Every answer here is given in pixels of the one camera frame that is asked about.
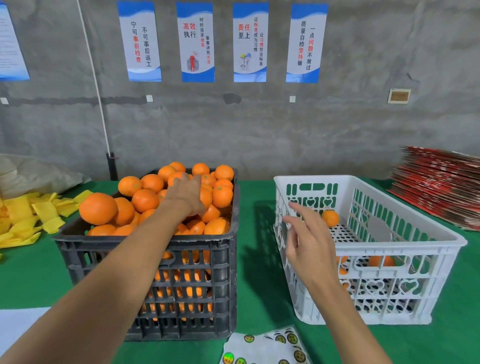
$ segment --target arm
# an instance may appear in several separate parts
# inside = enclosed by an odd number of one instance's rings
[[[284,216],[291,224],[286,255],[324,318],[344,364],[391,364],[340,285],[335,243],[315,211],[289,203],[302,219]]]
[[[203,213],[199,196],[199,178],[175,180],[157,211],[24,333],[0,364],[111,362],[176,227]]]

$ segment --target black pole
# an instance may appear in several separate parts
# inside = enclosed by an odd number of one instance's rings
[[[113,152],[108,155],[107,153],[107,162],[108,162],[108,171],[110,172],[110,180],[118,181],[119,175],[117,173],[117,165],[115,164],[115,154]]]

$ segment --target white plastic crate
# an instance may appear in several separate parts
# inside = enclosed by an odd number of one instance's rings
[[[461,246],[459,234],[353,176],[277,176],[276,241],[295,313],[299,320],[323,325],[309,292],[285,256],[288,227],[282,216],[295,215],[288,201],[322,213],[333,209],[340,224],[330,232],[338,278],[365,323],[429,324],[445,280]],[[382,256],[380,267],[370,256]],[[384,266],[391,256],[396,267]]]

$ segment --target black plastic crate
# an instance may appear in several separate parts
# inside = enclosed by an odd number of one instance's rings
[[[174,235],[125,341],[208,340],[229,337],[237,325],[237,231],[240,187],[233,182],[230,231]],[[122,196],[116,193],[113,197]],[[54,236],[73,284],[81,281],[123,239],[86,236],[78,218]]]

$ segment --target table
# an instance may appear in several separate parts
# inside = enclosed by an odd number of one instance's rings
[[[384,189],[388,182],[364,179]],[[315,364],[340,363],[325,326],[300,322],[294,312],[271,226],[275,220],[275,183],[241,181],[238,231],[237,332],[260,334],[294,324]],[[82,190],[113,193],[115,182],[89,182]],[[460,254],[428,326],[370,326],[395,363],[473,363],[480,342],[480,233],[460,232],[469,244]],[[5,249],[0,263],[0,309],[53,305],[71,287],[62,257],[46,234],[31,246]],[[224,340],[126,342],[114,363],[217,364]]]

